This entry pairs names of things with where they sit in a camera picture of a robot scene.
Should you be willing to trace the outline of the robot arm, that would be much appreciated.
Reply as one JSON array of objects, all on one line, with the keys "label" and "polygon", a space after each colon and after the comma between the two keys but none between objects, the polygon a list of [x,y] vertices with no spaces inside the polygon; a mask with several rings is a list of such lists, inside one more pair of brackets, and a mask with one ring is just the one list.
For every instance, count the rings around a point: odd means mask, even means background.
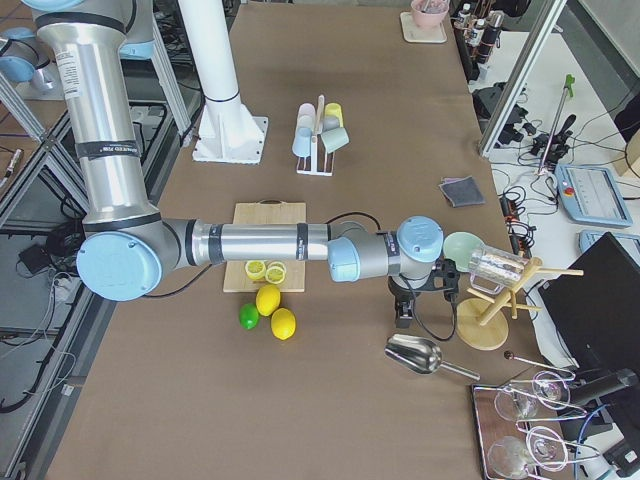
[{"label": "robot arm", "polygon": [[220,106],[232,101],[239,86],[222,2],[178,3],[207,103]]},{"label": "robot arm", "polygon": [[442,270],[444,219],[425,190],[446,153],[455,49],[416,49],[396,13],[215,1],[181,16],[204,107],[199,139],[159,204],[146,193],[122,46],[149,2],[34,1],[61,80],[87,189],[77,269],[118,302],[153,298],[172,274],[231,261],[320,262],[336,282],[383,277],[413,300]]}]

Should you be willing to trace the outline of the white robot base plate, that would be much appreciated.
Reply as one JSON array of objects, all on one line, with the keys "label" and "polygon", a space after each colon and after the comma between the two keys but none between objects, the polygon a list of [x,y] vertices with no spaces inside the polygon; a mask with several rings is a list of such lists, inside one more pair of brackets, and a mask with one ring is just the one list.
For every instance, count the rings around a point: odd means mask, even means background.
[{"label": "white robot base plate", "polygon": [[252,116],[244,104],[237,104],[229,116],[207,101],[193,160],[257,165],[262,159],[268,126],[267,117]]}]

